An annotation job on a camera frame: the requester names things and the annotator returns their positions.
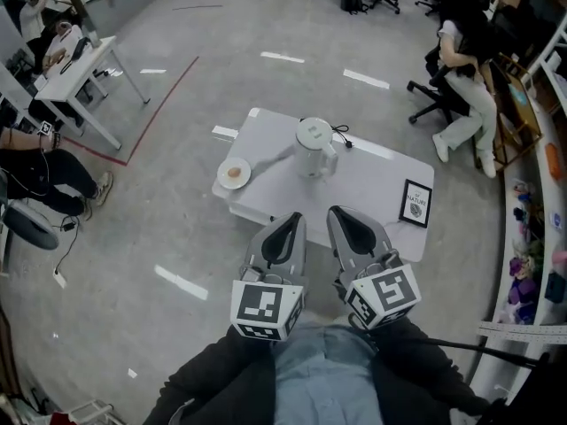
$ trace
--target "white table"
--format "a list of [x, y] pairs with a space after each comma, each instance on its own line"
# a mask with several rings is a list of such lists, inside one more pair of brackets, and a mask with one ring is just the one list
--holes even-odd
[[39, 93], [37, 93], [37, 95], [35, 95], [35, 99], [43, 101], [45, 105], [47, 105], [47, 107], [55, 113], [60, 120], [67, 124], [73, 132], [77, 135], [82, 135], [82, 131], [53, 104], [53, 102], [68, 102], [85, 119], [85, 121], [92, 125], [93, 128], [96, 129], [102, 137], [108, 140], [114, 148], [119, 150], [121, 143], [116, 140], [116, 138], [108, 132], [91, 113], [89, 113], [89, 111], [87, 111], [76, 97], [77, 93], [88, 80], [92, 81], [103, 97], [108, 96], [108, 92], [95, 78], [93, 72], [103, 62], [105, 57], [111, 53], [124, 72], [124, 75], [126, 75], [129, 82], [136, 90], [136, 93], [140, 96], [144, 104], [147, 104], [150, 101], [150, 98], [146, 97], [140, 89], [136, 80], [136, 75], [126, 68], [122, 55], [116, 47], [116, 36], [102, 39], [101, 45], [96, 49], [93, 49], [90, 46], [87, 47], [82, 56], [77, 61], [73, 62], [73, 64], [63, 74], [61, 74], [60, 71], [69, 61], [69, 57], [64, 58], [58, 65], [50, 68], [47, 73], [47, 84]]
[[347, 137], [354, 147], [348, 151], [334, 135], [338, 167], [332, 176], [302, 178], [294, 170], [292, 157], [254, 176], [259, 161], [271, 159], [293, 144], [298, 123], [299, 119], [281, 113], [252, 109], [227, 156], [246, 159], [252, 166], [252, 179], [235, 191], [224, 189], [215, 180], [213, 193], [228, 202], [231, 213], [262, 225], [267, 225], [271, 216], [302, 213], [307, 220], [307, 239], [327, 247], [327, 211], [333, 205], [348, 206], [380, 222], [403, 259], [419, 261], [427, 228], [398, 217], [406, 179], [433, 189], [433, 167], [352, 135]]

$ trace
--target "kettle lid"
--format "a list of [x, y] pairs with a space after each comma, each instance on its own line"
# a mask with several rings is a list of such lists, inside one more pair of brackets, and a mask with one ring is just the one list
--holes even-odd
[[320, 118], [305, 118], [298, 124], [298, 142], [308, 150], [322, 150], [333, 139], [330, 124]]

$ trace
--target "sneaker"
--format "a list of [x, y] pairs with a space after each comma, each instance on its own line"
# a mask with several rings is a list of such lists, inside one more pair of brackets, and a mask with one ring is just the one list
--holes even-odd
[[114, 176], [112, 172], [104, 172], [97, 182], [97, 196], [93, 198], [95, 206], [102, 206], [105, 204], [108, 192], [113, 188]]
[[492, 151], [479, 150], [478, 158], [480, 158], [480, 163], [482, 164], [482, 169], [485, 175], [489, 178], [494, 178], [496, 176], [496, 167], [494, 166], [494, 155]]
[[445, 140], [441, 137], [441, 134], [436, 134], [432, 137], [433, 144], [435, 145], [435, 150], [437, 150], [437, 155], [441, 162], [449, 161], [449, 147]]
[[85, 197], [81, 197], [82, 206], [84, 207], [84, 211], [79, 216], [79, 220], [87, 222], [92, 217], [92, 208], [90, 207], [90, 200]]

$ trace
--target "kettle handle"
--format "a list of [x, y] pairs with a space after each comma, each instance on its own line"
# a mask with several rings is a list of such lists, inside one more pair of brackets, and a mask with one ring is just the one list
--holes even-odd
[[327, 174], [335, 174], [337, 171], [337, 163], [338, 163], [338, 154], [332, 145], [329, 143], [325, 145], [322, 149], [322, 152], [325, 154], [326, 160], [326, 170]]

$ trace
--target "person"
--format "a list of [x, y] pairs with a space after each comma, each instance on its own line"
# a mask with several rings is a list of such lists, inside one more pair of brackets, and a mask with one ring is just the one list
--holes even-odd
[[34, 73], [41, 73], [43, 55], [48, 46], [43, 33], [45, 25], [42, 19], [42, 11], [46, 4], [47, 0], [29, 0], [19, 12], [21, 35], [35, 56]]
[[[76, 25], [71, 25], [67, 20], [60, 20], [55, 24], [56, 35], [51, 40], [51, 44], [42, 60], [43, 72], [47, 73], [49, 69], [63, 59], [65, 55], [71, 55], [77, 43], [82, 38], [82, 31]], [[53, 103], [64, 115], [72, 118], [75, 126], [80, 128], [84, 122], [84, 118], [68, 103]], [[29, 114], [39, 121], [47, 121], [57, 130], [61, 129], [62, 121], [57, 120], [56, 115], [41, 102], [32, 100], [29, 108]]]
[[[7, 173], [8, 198], [33, 198], [52, 210], [89, 220], [92, 207], [105, 203], [113, 186], [112, 172], [95, 182], [70, 152], [58, 149], [58, 137], [31, 135], [0, 127], [0, 168]], [[67, 185], [81, 196], [71, 197], [56, 186]]]
[[497, 108], [490, 60], [498, 54], [498, 36], [475, 1], [453, 0], [440, 12], [440, 65], [452, 70], [445, 79], [470, 106], [468, 116], [435, 134], [433, 143], [441, 162], [448, 162], [449, 148], [456, 150], [477, 132], [477, 153], [489, 178], [496, 176], [493, 140]]
[[51, 40], [50, 47], [43, 57], [43, 71], [47, 72], [52, 66], [60, 62], [66, 55], [70, 57], [74, 48], [77, 46], [82, 36], [81, 29], [76, 25], [71, 25], [66, 20], [60, 20], [55, 25], [57, 34]]
[[169, 377], [144, 425], [449, 425], [489, 406], [438, 346], [403, 343], [426, 337], [408, 318], [370, 337], [304, 317], [276, 344], [230, 327]]

